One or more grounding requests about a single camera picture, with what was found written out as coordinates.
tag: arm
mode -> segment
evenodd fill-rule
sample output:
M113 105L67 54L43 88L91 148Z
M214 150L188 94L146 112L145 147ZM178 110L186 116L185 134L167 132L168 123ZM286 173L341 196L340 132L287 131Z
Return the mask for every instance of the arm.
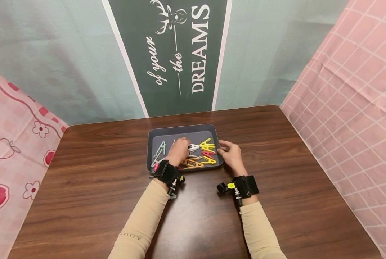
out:
M235 176L248 173L242 163L241 150L238 145L228 141L220 141L221 149L217 151L225 162L231 166ZM278 244L277 236L256 195L242 199L240 215L245 240L252 259L286 259Z
M172 145L168 156L169 164L178 166L188 155L188 141L185 137ZM118 235L108 259L142 259L156 232L158 222L170 196L168 186L154 178Z

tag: wrist strap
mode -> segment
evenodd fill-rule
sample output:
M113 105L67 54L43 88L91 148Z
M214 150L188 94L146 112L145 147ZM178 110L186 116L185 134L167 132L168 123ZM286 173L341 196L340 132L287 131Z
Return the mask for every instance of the wrist strap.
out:
M250 198L253 194L258 194L258 186L256 185L255 178L253 175L249 176L238 176L232 179L242 199Z
M250 198L253 194L259 193L258 186L256 185L253 175L234 177L232 182L228 183L228 185L220 183L217 186L217 190L221 194L234 190L234 195L239 203L239 206L242 206L242 199Z
M177 167L169 164L168 160L160 162L157 170L154 172L154 178L157 178L167 185L169 188L168 194L170 195L170 199L175 199L177 197L176 194L174 194L176 186L185 182L185 178L179 173Z

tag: wooden table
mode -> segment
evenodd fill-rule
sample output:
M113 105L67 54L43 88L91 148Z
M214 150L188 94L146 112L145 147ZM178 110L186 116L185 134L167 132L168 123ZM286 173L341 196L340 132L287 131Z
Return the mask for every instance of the wooden table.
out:
M107 258L150 181L153 128L212 123L239 144L288 259L378 259L378 249L277 106L71 126L9 258ZM248 258L226 168L185 174L146 258Z

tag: finger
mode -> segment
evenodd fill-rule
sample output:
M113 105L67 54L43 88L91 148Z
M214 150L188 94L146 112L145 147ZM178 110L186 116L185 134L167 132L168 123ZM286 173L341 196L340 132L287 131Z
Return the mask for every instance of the finger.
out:
M229 148L233 147L234 145L232 142L229 141L219 141L219 144Z
M223 156L223 154L225 153L225 151L221 148L218 148L217 152L220 153L221 156Z

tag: light blue backdrop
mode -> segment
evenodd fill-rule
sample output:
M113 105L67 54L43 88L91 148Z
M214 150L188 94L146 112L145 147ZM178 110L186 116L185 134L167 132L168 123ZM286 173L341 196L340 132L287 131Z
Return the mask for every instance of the light blue backdrop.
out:
M234 0L216 109L280 104L347 0ZM143 118L101 0L0 0L0 74L66 123Z

